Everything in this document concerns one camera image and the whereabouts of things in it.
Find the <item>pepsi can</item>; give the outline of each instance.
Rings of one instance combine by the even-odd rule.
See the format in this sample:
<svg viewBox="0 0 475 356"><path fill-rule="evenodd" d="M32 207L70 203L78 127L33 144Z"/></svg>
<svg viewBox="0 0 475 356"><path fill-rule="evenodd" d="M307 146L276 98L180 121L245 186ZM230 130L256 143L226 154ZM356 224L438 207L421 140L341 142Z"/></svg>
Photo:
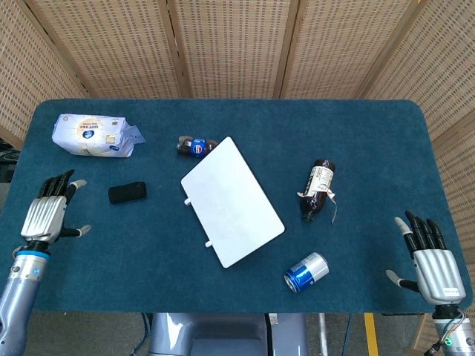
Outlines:
<svg viewBox="0 0 475 356"><path fill-rule="evenodd" d="M284 279L293 292L297 293L310 287L329 272L327 261L316 252L285 272Z"/></svg>

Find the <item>woven wall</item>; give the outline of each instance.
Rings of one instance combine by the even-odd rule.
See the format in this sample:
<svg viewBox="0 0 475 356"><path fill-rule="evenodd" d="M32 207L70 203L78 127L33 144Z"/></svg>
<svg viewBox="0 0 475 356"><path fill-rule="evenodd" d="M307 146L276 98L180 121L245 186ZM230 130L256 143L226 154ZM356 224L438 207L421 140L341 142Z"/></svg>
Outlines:
<svg viewBox="0 0 475 356"><path fill-rule="evenodd" d="M290 0L174 3L193 97L272 97Z"/></svg>
<svg viewBox="0 0 475 356"><path fill-rule="evenodd" d="M178 97L160 1L27 3L94 96Z"/></svg>
<svg viewBox="0 0 475 356"><path fill-rule="evenodd" d="M0 83L0 136L17 148L40 102L87 95L12 0L0 1Z"/></svg>
<svg viewBox="0 0 475 356"><path fill-rule="evenodd" d="M475 2L428 1L368 92L421 105L460 242L475 281ZM442 147L446 142L452 145ZM468 313L475 320L475 305ZM425 317L415 347L436 340Z"/></svg>
<svg viewBox="0 0 475 356"><path fill-rule="evenodd" d="M475 2L431 0L367 95L421 105L432 139L474 109Z"/></svg>
<svg viewBox="0 0 475 356"><path fill-rule="evenodd" d="M410 3L303 1L281 96L353 98Z"/></svg>

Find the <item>table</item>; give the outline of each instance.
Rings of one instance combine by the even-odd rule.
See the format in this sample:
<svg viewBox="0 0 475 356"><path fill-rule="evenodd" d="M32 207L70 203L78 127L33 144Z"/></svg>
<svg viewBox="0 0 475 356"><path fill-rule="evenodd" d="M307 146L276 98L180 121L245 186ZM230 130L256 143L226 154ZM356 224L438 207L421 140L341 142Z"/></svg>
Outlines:
<svg viewBox="0 0 475 356"><path fill-rule="evenodd" d="M73 156L51 140L61 113L125 116L147 143L130 158ZM199 161L178 156L178 136L231 136L286 226L286 232L228 269L221 267L180 179ZM336 163L328 202L304 222L297 192L317 158ZM472 292L424 117L412 102L345 100L60 99L36 109L0 219L1 275L31 200L50 176L75 168L88 185L74 197L66 224L93 226L81 239L50 249L35 307L121 312L431 312L384 271L415 279L395 216L410 209L445 233ZM111 205L108 188L143 180L146 200ZM301 294L283 274L310 252L330 273Z"/></svg>

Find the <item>white board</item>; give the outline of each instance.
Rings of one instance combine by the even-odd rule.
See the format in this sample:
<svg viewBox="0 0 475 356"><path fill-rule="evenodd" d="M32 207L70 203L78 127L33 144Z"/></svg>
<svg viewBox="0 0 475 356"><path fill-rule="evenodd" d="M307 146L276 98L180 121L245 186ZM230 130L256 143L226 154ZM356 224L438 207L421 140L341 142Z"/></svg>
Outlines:
<svg viewBox="0 0 475 356"><path fill-rule="evenodd" d="M224 268L285 230L231 137L181 184Z"/></svg>

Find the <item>robotic hand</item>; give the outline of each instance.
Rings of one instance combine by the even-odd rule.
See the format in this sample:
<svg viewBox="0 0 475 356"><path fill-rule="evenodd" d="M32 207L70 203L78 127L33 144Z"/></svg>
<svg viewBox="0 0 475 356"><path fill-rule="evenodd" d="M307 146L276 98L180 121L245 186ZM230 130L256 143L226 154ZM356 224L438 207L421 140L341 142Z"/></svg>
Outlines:
<svg viewBox="0 0 475 356"><path fill-rule="evenodd" d="M66 208L77 189L86 184L68 184L74 170L47 179L28 209L21 235L25 246L13 251L13 264L0 300L0 355L23 355L31 309L50 259L48 247L60 237L81 237L91 227L65 228Z"/></svg>
<svg viewBox="0 0 475 356"><path fill-rule="evenodd" d="M459 268L436 223L424 221L406 211L407 224L396 217L397 226L404 236L410 258L416 267L417 282L400 278L394 271L386 275L399 287L421 294L435 306L432 314L439 339L424 355L436 354L444 346L446 356L475 356L475 337L467 315L458 308L466 293Z"/></svg>

